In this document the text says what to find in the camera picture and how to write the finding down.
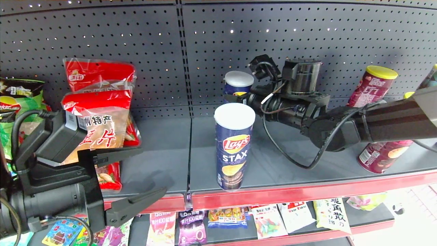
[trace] red potato chip can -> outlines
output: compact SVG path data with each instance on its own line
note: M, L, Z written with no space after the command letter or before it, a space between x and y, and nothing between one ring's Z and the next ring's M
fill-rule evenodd
M412 140L370 143L358 156L358 163L372 173L382 174L412 143Z
M386 67L367 66L363 78L347 102L347 106L359 108L381 100L397 76L398 73Z

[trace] store shelf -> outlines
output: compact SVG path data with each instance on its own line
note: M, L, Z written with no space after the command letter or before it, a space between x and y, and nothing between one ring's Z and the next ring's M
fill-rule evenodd
M312 202L308 202L308 205L313 218L316 218L316 212L314 211ZM375 230L389 228L392 227L394 224L393 215L383 204L376 207L372 211L356 210L349 205L345 205L345 209L353 234L371 232ZM298 231L295 231L292 234L289 234L289 236L257 240L257 231L252 216L250 216L249 220L247 221L247 225L248 225L247 229L208 228L208 218L204 219L204 224L205 224L206 235L208 239L206 245L209 246L212 245L282 246L282 245L335 239L335 238L348 236L348 234L344 232L328 230L325 228L316 228L316 224L313 223ZM131 225L129 244L146 245L147 232L149 230L149 226L150 226L150 222L149 222L148 214L145 214L141 217L135 217ZM38 243L41 242L44 236L49 232L50 228L36 233L29 245L30 246L39 245ZM177 241L178 238L179 238L179 229L176 226L175 240ZM328 246L331 244L325 244L323 242L320 245ZM308 244L308 246L319 246L319 244L318 243L315 245Z
M316 155L318 149L297 129L270 122L267 127L299 162L310 163ZM415 144L383 175L370 173L357 164L356 157L365 144L337 153L326 152L313 170L301 169L275 149L257 118L243 186L226 192L219 188L216 179L214 119L194 118L192 129L190 188L195 209L347 197L437 183L435 153ZM432 145L437 140L422 141Z
M123 188L118 194L104 193L105 208L110 208L114 200L165 186L167 195L142 213L185 210L191 120L147 119L136 123L144 152L122 162Z

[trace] lay's logo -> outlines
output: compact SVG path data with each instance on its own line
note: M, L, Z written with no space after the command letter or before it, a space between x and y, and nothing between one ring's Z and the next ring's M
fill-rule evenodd
M250 140L250 135L242 134L228 137L223 141L223 149L229 154L235 154L242 150Z

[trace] lay's chip bag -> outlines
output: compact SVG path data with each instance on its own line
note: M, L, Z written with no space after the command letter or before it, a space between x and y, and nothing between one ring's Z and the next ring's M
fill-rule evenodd
M20 114L44 108L43 81L0 78L0 138L6 159L10 160L10 136L15 118ZM27 117L20 127L19 141L29 135L42 121L37 115Z
M241 187L250 148L255 112L241 103L227 103L214 112L217 182L224 190Z

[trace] blue chip can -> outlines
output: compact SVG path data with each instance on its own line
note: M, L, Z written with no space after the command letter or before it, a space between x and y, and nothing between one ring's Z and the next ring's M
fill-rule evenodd
M225 75L225 88L223 90L224 95L243 95L250 92L250 88L253 85L254 78L252 75L240 72L230 71Z
M239 189L250 149L255 112L241 103L227 103L215 110L217 182L223 190Z

